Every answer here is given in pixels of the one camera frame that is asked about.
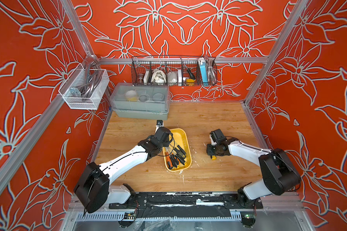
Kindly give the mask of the long black yellow screwdriver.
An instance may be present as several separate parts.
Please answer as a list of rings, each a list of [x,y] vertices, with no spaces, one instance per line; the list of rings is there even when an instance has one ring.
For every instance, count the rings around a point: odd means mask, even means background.
[[[179,158],[179,160],[181,162],[181,165],[185,165],[185,163],[186,163],[185,159],[183,159],[183,158],[181,158],[179,156],[178,156],[178,158]]]

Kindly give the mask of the yellow plastic tray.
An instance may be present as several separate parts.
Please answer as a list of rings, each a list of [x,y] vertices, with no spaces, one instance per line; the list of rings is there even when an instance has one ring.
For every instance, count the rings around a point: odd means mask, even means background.
[[[163,148],[164,163],[170,172],[182,171],[192,164],[190,146],[183,129],[171,129],[171,143]]]

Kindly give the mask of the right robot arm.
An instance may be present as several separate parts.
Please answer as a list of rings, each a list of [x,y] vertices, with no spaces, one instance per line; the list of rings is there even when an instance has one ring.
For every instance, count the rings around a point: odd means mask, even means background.
[[[220,129],[210,133],[206,152],[210,157],[240,157],[260,167],[262,179],[238,190],[238,203],[246,203],[267,195],[282,195],[298,186],[302,179],[282,149],[262,149],[225,136]]]

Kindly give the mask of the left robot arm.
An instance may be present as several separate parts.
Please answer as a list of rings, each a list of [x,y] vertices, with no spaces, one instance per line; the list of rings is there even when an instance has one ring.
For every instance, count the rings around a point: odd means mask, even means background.
[[[171,131],[165,127],[156,128],[153,135],[141,140],[127,153],[102,164],[91,162],[81,174],[74,193],[91,214],[104,204],[124,204],[132,195],[132,189],[125,185],[114,186],[112,183],[133,167],[156,157],[164,147],[174,140]]]

